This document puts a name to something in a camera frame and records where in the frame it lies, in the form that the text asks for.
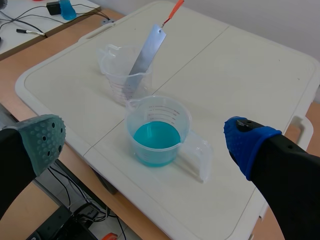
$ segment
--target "white desk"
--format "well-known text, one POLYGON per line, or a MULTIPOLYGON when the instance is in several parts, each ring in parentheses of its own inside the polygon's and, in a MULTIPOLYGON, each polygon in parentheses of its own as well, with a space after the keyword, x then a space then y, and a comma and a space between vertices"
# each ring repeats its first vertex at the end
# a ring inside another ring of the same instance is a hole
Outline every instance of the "white desk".
MULTIPOLYGON (((37 6, 46 6, 47 3, 53 2, 53 0, 43 0, 43 1, 32 1, 32 0, 9 0, 8 4, 5 9, 2 10, 3 13, 7 14, 8 16, 12 18, 18 17, 23 12, 37 7, 37 6)), ((72 5, 76 4, 83 4, 89 7, 85 6, 74 6, 74 9, 77 13, 88 13, 92 10, 99 8, 100 6, 90 2, 88 0, 71 0, 72 5)), ((61 15, 53 15, 51 16, 47 10, 46 7, 38 7, 31 11, 28 11, 24 16, 26 15, 39 15, 39 16, 45 16, 49 18, 56 19, 58 21, 67 23, 67 20, 64 20, 61 15)), ((0 19, 7 19, 4 15, 0 14, 0 19)), ((44 17, 37 17, 37 16, 28 16, 21 19, 21 21, 25 21, 29 24, 32 24, 42 30, 44 33, 48 33, 49 31, 52 31, 60 26, 63 25, 63 23, 47 19, 44 17)), ((0 23, 6 23, 7 21, 0 20, 0 23)), ((20 45, 23 45, 29 41, 32 41, 36 38, 43 38, 43 36, 33 35, 33 34, 23 34, 23 33, 17 33, 16 29, 25 29, 25 30, 31 30, 31 31, 37 31, 33 27, 26 25, 24 23, 20 22, 11 22, 6 25, 4 25, 0 29, 0 37, 2 38, 0 42, 0 56, 2 54, 5 54, 6 52, 17 48, 20 45)))

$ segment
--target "pen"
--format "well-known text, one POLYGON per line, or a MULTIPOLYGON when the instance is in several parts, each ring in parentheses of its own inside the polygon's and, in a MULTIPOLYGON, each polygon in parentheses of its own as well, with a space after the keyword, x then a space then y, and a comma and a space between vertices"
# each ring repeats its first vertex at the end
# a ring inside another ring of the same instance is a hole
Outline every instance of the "pen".
POLYGON ((35 35, 40 35, 40 36, 44 36, 45 34, 43 32, 38 32, 38 31, 29 31, 29 30, 24 30, 24 29, 16 29, 17 33, 20 34, 35 34, 35 35))

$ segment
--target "measuring cup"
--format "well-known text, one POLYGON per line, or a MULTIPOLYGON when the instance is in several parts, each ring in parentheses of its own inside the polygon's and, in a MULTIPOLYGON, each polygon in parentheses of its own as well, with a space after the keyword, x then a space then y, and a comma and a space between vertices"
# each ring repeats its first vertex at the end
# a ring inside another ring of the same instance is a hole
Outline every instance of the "measuring cup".
POLYGON ((152 65, 146 72, 129 75, 140 51, 138 46, 117 47, 112 44, 107 44, 105 49, 100 48, 97 51, 100 70, 110 83, 112 96, 123 105, 129 99, 150 95, 152 65))
POLYGON ((171 163, 179 153, 187 155, 199 169, 199 177, 206 182, 211 173, 213 150, 211 145, 190 129, 191 114, 178 101, 165 96, 147 96, 126 103, 125 127, 138 160, 149 167, 171 163), (150 122, 165 122, 180 135, 180 142, 168 148, 150 148, 134 139, 137 130, 150 122))

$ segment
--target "spout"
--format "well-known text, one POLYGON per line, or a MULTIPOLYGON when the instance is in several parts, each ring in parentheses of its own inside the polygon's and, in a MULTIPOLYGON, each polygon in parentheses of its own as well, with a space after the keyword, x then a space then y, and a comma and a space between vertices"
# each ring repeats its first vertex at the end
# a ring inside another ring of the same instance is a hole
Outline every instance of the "spout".
POLYGON ((125 108, 130 112, 133 112, 139 106, 140 99, 130 99, 125 103, 125 108))

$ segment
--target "white tray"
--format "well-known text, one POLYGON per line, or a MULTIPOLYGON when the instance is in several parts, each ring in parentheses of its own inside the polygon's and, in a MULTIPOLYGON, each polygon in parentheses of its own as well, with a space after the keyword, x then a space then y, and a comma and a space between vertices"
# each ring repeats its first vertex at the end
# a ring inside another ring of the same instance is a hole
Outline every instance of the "white tray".
POLYGON ((201 184, 175 164, 145 167, 129 150, 125 109, 110 96, 96 49, 142 45, 172 7, 154 2, 98 28, 26 71, 15 90, 37 114, 61 116, 67 143, 172 239, 247 240, 265 200, 229 156, 224 121, 243 116, 283 132, 294 122, 306 149, 313 128, 305 114, 319 86, 319 63, 182 7, 164 28, 152 87, 189 109, 192 129, 213 146, 212 177, 201 184))

